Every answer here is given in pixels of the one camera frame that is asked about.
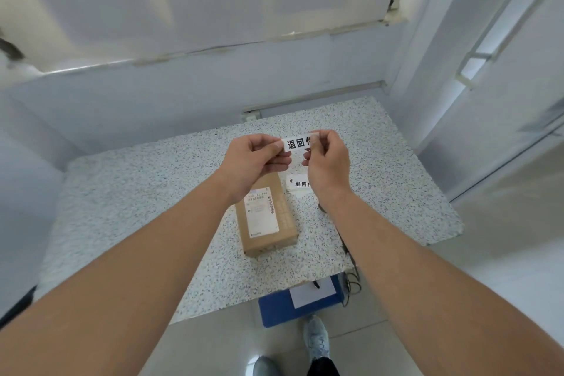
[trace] brown cardboard box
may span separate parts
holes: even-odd
[[[249,257],[298,241],[298,231],[276,172],[258,179],[245,199],[236,203],[235,210],[243,252]]]

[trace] forearm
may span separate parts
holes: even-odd
[[[564,373],[562,349],[543,330],[360,198],[326,207],[425,375]]]
[[[137,375],[228,206],[212,176],[53,289],[0,333],[0,374]]]

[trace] shoe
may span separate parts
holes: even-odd
[[[254,363],[253,376],[282,376],[282,373],[270,358],[258,357]]]
[[[318,316],[307,317],[306,325],[303,327],[303,341],[310,353],[310,362],[321,357],[329,358],[329,335]]]

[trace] white paper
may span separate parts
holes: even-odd
[[[318,284],[319,288],[317,288],[313,282],[307,282],[298,287],[290,288],[290,296],[294,303],[294,309],[301,308],[302,306],[326,298],[337,292],[333,281],[331,281],[331,277],[318,280]]]
[[[298,150],[303,150],[305,152],[311,147],[311,136],[319,137],[319,132],[308,132],[297,137],[283,138],[284,151],[296,152]]]
[[[294,195],[303,195],[313,192],[307,174],[287,174],[286,190]]]
[[[270,187],[251,190],[243,201],[251,238],[280,231]]]

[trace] hand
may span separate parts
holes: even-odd
[[[229,144],[214,176],[220,178],[229,191],[230,202],[235,204],[264,174],[286,171],[292,163],[291,154],[284,152],[284,143],[276,137],[266,134],[238,137]]]
[[[311,188],[321,207],[327,209],[331,198],[351,192],[349,150],[333,130],[318,130],[311,136],[311,150],[303,154]]]

